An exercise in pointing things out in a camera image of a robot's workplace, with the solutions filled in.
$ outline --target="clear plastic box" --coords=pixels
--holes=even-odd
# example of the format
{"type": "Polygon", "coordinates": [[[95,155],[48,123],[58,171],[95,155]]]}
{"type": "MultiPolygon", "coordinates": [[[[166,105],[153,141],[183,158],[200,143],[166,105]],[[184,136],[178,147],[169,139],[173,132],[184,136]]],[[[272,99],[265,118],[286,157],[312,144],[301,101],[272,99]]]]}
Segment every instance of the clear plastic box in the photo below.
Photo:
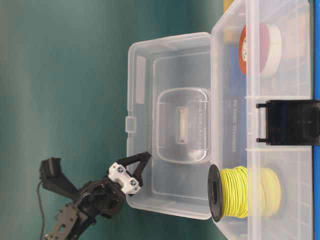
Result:
{"type": "Polygon", "coordinates": [[[249,213],[216,223],[224,235],[229,240],[312,239],[312,148],[256,142],[266,135],[266,113],[256,104],[312,97],[307,0],[236,0],[211,35],[135,43],[128,62],[127,155],[152,154],[142,190],[127,198],[130,206],[208,219],[210,165],[241,165],[248,168],[249,213]],[[272,74],[261,74],[261,24],[281,36],[272,74]],[[246,75],[238,63],[244,26],[246,75]],[[201,140],[194,138],[199,137],[199,102],[205,109],[201,140]],[[281,206],[273,216],[261,215],[261,168],[272,169],[281,185],[281,206]]]}
{"type": "Polygon", "coordinates": [[[248,167],[248,218],[216,223],[229,240],[313,237],[312,148],[256,142],[266,136],[266,113],[256,104],[312,97],[309,21],[307,0],[236,0],[212,30],[212,138],[221,142],[212,142],[211,162],[219,168],[248,167]],[[259,71],[260,24],[276,26],[282,38],[282,56],[271,77],[259,71]],[[246,77],[237,61],[245,25],[246,77]],[[282,203],[273,216],[261,216],[261,168],[272,169],[281,184],[282,203]]]}

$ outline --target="open lid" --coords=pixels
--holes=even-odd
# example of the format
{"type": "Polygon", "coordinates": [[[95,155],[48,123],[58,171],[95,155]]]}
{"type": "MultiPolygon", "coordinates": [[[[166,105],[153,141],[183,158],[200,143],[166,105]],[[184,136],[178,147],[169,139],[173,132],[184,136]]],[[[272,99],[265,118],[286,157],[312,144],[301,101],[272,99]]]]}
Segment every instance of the open lid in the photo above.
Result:
{"type": "Polygon", "coordinates": [[[127,156],[148,151],[137,209],[206,220],[211,154],[211,35],[134,43],[128,52],[127,156]]]}
{"type": "Polygon", "coordinates": [[[237,0],[212,30],[211,163],[248,168],[248,217],[216,223],[228,239],[312,239],[312,148],[257,142],[266,137],[266,112],[256,108],[268,100],[311,99],[310,68],[307,0],[237,0]],[[281,185],[272,216],[261,214],[262,168],[281,185]]]}

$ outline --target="red tape roll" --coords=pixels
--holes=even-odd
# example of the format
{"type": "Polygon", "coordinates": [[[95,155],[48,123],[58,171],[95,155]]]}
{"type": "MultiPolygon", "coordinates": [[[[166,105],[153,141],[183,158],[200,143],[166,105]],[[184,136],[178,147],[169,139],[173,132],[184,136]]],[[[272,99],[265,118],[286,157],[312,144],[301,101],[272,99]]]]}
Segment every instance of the red tape roll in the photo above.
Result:
{"type": "MultiPolygon", "coordinates": [[[[247,74],[247,30],[243,27],[239,46],[238,62],[241,72],[247,74]]],[[[259,53],[260,64],[259,71],[261,77],[269,78],[278,70],[282,55],[282,38],[279,29],[273,25],[260,23],[259,25],[259,53]]]]}

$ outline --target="teal backdrop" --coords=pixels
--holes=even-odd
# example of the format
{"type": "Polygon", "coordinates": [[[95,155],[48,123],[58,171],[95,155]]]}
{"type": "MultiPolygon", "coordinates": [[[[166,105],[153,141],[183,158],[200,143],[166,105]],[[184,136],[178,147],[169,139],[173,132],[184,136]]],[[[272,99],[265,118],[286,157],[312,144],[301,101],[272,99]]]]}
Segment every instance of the teal backdrop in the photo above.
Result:
{"type": "MultiPolygon", "coordinates": [[[[77,186],[126,154],[128,49],[211,32],[222,0],[0,0],[0,232],[39,239],[40,161],[61,157],[77,186]]],[[[45,231],[67,201],[41,190],[45,231]]],[[[130,208],[82,240],[221,240],[211,220],[130,208]]]]}

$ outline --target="yellow wire spool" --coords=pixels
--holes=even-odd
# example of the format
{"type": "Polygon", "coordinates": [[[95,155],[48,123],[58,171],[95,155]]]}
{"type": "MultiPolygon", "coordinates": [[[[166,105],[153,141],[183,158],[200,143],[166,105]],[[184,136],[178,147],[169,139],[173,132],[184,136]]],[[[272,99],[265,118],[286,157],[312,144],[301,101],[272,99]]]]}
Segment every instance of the yellow wire spool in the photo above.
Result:
{"type": "MultiPolygon", "coordinates": [[[[272,216],[279,210],[281,185],[274,171],[262,168],[260,172],[261,215],[272,216]]],[[[212,217],[218,222],[225,216],[248,216],[248,170],[243,166],[218,170],[212,165],[208,176],[208,196],[212,217]]]]}

